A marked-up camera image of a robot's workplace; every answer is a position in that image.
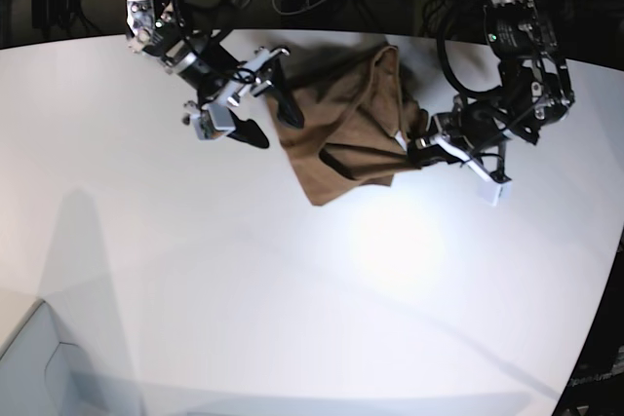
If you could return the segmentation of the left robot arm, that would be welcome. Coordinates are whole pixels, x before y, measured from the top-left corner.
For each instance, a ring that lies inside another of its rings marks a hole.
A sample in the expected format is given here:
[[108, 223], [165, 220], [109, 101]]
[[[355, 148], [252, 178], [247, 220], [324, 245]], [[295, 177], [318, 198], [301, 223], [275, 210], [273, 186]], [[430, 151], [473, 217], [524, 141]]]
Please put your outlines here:
[[[484, 14], [487, 44], [498, 58], [499, 86], [472, 90], [455, 75], [446, 48], [454, 23], [471, 7]], [[460, 0], [443, 17], [436, 48], [445, 78], [455, 90], [450, 112], [432, 116], [427, 133], [409, 140], [419, 169], [439, 163], [469, 167], [486, 182], [510, 182], [508, 141], [537, 144], [543, 127], [560, 122], [575, 102], [565, 57], [540, 0]]]

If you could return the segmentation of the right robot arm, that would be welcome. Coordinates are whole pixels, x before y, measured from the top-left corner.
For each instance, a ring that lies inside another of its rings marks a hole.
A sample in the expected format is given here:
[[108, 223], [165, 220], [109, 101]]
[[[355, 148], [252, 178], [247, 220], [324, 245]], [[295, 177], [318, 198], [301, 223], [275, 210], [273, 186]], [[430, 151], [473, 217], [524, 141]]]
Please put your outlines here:
[[186, 0], [126, 0], [127, 38], [130, 49], [157, 61], [196, 93], [183, 105], [182, 122], [201, 140], [231, 138], [266, 149], [269, 141], [253, 120], [242, 120], [236, 113], [246, 95], [268, 95], [277, 103], [276, 117], [292, 129], [303, 128], [305, 120], [286, 83], [281, 64], [288, 48], [258, 48], [240, 61], [222, 45], [231, 33], [229, 25], [216, 30], [212, 25], [197, 26], [204, 16], [215, 21], [221, 13], [236, 15], [237, 0], [218, 0], [211, 7]]

